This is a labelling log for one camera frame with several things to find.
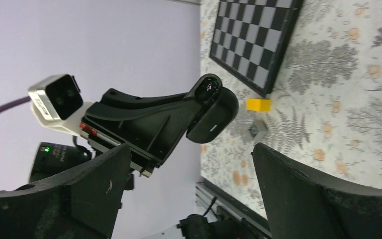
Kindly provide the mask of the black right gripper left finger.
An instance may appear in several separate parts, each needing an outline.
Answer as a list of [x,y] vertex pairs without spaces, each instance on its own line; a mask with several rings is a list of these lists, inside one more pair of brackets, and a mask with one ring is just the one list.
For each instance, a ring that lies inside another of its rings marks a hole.
[[0,191],[0,239],[109,239],[129,174],[125,154],[108,153]]

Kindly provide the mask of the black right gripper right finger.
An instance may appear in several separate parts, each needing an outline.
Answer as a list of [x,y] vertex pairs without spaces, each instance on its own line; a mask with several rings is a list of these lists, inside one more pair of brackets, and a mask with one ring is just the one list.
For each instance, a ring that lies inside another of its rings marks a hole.
[[262,143],[252,157],[273,238],[382,239],[382,189],[332,176]]

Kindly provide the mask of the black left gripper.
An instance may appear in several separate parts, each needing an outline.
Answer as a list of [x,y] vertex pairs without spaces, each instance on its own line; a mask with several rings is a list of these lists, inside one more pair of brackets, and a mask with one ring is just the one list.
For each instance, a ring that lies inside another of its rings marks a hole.
[[86,110],[80,135],[102,153],[124,153],[125,166],[149,178],[202,108],[186,95],[138,97],[111,88]]

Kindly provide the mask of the black earbud case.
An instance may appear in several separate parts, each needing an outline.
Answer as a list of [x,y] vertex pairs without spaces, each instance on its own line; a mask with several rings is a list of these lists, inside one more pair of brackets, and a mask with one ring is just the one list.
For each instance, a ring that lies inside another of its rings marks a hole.
[[209,143],[218,137],[239,110],[236,95],[213,73],[202,75],[184,99],[196,104],[186,138],[198,144]]

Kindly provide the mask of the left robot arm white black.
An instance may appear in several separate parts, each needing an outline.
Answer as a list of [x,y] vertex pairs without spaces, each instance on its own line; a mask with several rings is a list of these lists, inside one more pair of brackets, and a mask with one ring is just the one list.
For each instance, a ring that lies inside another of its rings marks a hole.
[[47,128],[85,138],[90,149],[74,144],[39,144],[30,173],[36,181],[53,176],[125,144],[131,151],[127,167],[128,190],[133,173],[150,177],[164,164],[183,135],[202,112],[203,103],[190,93],[142,98],[106,91],[98,102],[86,103],[69,76],[59,82],[32,86],[32,110]]

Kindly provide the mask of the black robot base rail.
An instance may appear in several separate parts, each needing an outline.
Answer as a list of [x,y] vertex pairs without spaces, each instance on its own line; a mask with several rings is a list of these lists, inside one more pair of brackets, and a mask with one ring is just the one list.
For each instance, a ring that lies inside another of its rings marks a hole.
[[208,210],[207,216],[211,220],[229,217],[239,222],[244,219],[251,228],[261,235],[262,239],[272,238],[268,221],[265,218],[208,180],[203,179],[203,181],[196,183],[195,196],[199,210],[202,213]]

